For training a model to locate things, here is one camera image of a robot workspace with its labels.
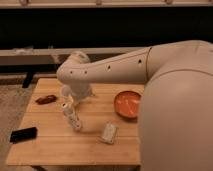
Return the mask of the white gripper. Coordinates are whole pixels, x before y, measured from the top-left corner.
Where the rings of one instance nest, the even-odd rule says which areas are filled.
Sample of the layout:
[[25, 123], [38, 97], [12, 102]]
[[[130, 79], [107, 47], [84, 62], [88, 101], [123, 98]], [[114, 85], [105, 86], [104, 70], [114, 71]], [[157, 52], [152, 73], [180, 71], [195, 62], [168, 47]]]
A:
[[74, 100], [81, 101], [85, 99], [86, 97], [92, 95], [92, 88], [88, 83], [71, 84], [69, 88], [70, 88], [71, 96], [70, 95], [68, 96], [68, 102], [70, 104], [73, 104]]

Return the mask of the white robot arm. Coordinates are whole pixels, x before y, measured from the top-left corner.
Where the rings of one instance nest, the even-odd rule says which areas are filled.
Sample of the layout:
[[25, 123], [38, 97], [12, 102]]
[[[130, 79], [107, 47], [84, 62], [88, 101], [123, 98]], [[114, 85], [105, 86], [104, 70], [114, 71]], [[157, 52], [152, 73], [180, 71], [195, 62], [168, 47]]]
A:
[[76, 96], [90, 83], [142, 84], [141, 171], [213, 171], [213, 43], [154, 45], [94, 63], [74, 52], [57, 78]]

